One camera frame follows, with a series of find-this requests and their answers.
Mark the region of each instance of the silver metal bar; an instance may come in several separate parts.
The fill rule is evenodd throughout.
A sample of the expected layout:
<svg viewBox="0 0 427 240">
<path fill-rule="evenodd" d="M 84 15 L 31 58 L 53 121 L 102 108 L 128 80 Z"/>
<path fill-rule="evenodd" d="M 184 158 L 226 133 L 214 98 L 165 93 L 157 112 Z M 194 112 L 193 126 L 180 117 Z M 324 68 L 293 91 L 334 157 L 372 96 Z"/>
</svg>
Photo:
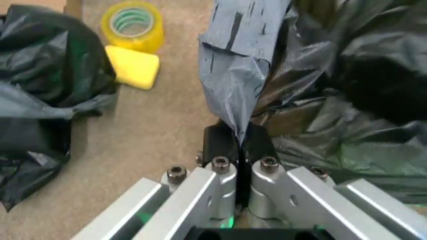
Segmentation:
<svg viewBox="0 0 427 240">
<path fill-rule="evenodd" d="M 305 167 L 285 172 L 280 166 L 266 173 L 258 161 L 252 166 L 252 186 L 296 227 L 323 227 L 336 239 L 399 239 Z"/>
<path fill-rule="evenodd" d="M 141 178 L 72 239 L 131 239 L 168 197 L 166 185 Z"/>
<path fill-rule="evenodd" d="M 364 179 L 335 188 L 369 216 L 405 240 L 427 240 L 427 218 Z"/>
<path fill-rule="evenodd" d="M 205 169 L 213 171 L 212 163 L 208 163 Z M 223 174 L 217 174 L 220 186 L 218 189 L 221 197 L 213 206 L 213 219 L 227 219 L 233 216 L 236 201 L 236 181 L 237 169 L 233 164 L 229 165 L 229 170 Z"/>
<path fill-rule="evenodd" d="M 135 235 L 135 240 L 182 240 L 193 226 L 204 226 L 219 200 L 220 179 L 197 167 Z"/>
</svg>

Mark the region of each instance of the yellow tape roll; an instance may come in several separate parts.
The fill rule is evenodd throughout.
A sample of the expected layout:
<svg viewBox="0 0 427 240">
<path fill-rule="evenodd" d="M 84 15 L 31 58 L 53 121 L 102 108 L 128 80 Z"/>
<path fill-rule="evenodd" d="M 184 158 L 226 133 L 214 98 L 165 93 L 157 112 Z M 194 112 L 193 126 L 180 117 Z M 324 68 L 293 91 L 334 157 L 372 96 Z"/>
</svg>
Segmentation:
<svg viewBox="0 0 427 240">
<path fill-rule="evenodd" d="M 144 1 L 113 5 L 102 16 L 101 28 L 115 46 L 144 53 L 155 53 L 165 42 L 159 10 Z"/>
</svg>

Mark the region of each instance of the hex socket screw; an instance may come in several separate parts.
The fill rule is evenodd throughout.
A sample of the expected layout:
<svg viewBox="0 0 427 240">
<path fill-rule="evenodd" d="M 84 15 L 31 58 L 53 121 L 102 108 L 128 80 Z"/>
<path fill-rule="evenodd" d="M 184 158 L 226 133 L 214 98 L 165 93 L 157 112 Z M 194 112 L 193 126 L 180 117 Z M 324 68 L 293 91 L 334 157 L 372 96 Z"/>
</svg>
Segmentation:
<svg viewBox="0 0 427 240">
<path fill-rule="evenodd" d="M 171 184 L 181 184 L 187 178 L 187 169 L 182 165 L 174 165 L 166 172 L 167 181 Z"/>
<path fill-rule="evenodd" d="M 273 174 L 279 169 L 279 161 L 272 156 L 261 158 L 261 170 L 267 174 Z"/>
<path fill-rule="evenodd" d="M 230 160 L 226 156 L 216 156 L 212 159 L 212 171 L 217 174 L 226 174 L 230 171 Z"/>
<path fill-rule="evenodd" d="M 197 165 L 197 167 L 201 167 L 203 165 L 203 152 L 202 151 L 198 151 L 195 154 L 195 164 Z"/>
<path fill-rule="evenodd" d="M 321 167 L 311 166 L 310 171 L 324 182 L 328 179 L 328 173 Z"/>
</svg>

